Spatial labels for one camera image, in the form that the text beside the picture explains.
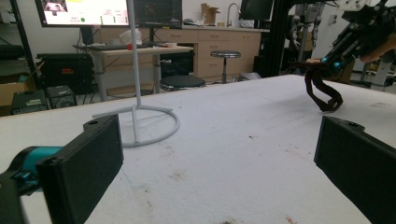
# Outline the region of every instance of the stool seat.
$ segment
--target stool seat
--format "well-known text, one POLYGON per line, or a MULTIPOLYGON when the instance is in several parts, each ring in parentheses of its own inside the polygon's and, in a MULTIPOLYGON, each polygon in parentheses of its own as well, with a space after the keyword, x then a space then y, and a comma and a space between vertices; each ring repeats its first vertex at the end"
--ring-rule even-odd
POLYGON ((205 81, 194 76, 171 76, 160 80, 161 88, 166 91, 179 91, 190 88, 204 87, 205 81))
POLYGON ((240 58, 241 53, 235 50, 213 50, 210 55, 218 58, 240 58))

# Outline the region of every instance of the stool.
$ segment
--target stool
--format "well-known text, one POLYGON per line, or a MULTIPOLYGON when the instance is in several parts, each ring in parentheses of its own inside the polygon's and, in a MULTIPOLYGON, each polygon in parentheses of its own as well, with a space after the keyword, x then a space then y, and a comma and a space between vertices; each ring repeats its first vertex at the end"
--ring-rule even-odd
POLYGON ((227 73, 226 73, 226 66, 227 66, 227 58, 240 58, 241 53, 235 50, 213 50, 210 55, 212 57, 224 58, 223 64, 223 74, 222 74, 222 84, 227 83, 227 73))
POLYGON ((194 76, 171 76, 160 80, 161 89, 165 91, 180 91, 198 87, 204 87, 205 81, 194 76))

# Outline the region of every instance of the human hand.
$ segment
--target human hand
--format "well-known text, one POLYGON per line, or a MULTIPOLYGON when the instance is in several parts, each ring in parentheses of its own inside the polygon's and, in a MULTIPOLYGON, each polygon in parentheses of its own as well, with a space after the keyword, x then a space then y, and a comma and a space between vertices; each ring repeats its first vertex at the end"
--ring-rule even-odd
POLYGON ((373 50, 367 55, 361 56, 361 61, 363 63, 368 63, 370 61, 379 60, 379 57, 384 55, 389 50, 396 49, 396 32, 391 34, 387 41, 379 46, 377 49, 373 50))

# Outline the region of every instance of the stool leg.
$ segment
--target stool leg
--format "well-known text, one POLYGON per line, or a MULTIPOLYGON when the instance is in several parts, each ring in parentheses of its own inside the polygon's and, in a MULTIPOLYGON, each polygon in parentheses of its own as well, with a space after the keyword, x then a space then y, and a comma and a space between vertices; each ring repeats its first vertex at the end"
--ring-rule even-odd
POLYGON ((224 58, 224 64, 223 64, 223 74, 222 74, 222 84, 226 84, 227 83, 227 58, 224 58))

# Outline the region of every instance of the sink faucet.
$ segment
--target sink faucet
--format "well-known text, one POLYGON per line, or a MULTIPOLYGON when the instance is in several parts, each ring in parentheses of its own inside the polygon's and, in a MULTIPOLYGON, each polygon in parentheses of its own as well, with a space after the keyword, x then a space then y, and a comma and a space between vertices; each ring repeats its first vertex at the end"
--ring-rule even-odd
POLYGON ((232 3, 230 4, 230 6, 228 7, 228 13, 227 13, 227 27, 231 26, 231 21, 230 21, 230 8, 232 6, 236 6, 238 8, 238 13, 241 13, 241 9, 239 8, 239 6, 236 3, 232 3))

